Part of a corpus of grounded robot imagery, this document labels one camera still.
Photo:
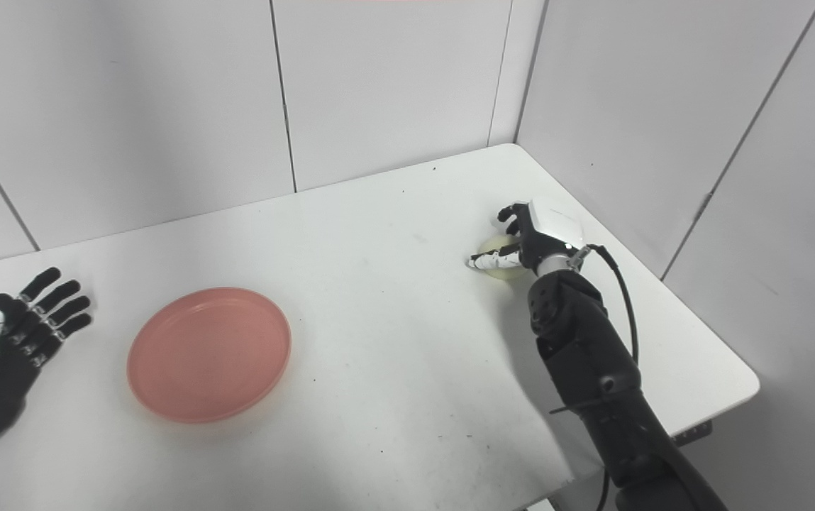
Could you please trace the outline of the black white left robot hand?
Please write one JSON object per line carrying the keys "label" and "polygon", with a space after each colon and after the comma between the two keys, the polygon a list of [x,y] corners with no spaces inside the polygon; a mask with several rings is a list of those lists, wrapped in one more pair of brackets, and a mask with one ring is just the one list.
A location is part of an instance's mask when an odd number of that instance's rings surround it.
{"label": "black white left robot hand", "polygon": [[92,301],[79,281],[58,282],[53,266],[17,295],[0,294],[0,436],[12,427],[42,368],[92,323]]}

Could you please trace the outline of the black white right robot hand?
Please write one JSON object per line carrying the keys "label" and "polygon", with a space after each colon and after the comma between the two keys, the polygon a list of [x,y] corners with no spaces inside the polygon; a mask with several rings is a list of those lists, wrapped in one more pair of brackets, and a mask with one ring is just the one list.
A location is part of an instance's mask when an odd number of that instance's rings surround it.
{"label": "black white right robot hand", "polygon": [[537,276],[560,270],[578,273],[589,253],[578,219],[547,198],[509,204],[496,220],[505,225],[509,240],[468,256],[465,265],[472,270],[492,274],[523,268]]}

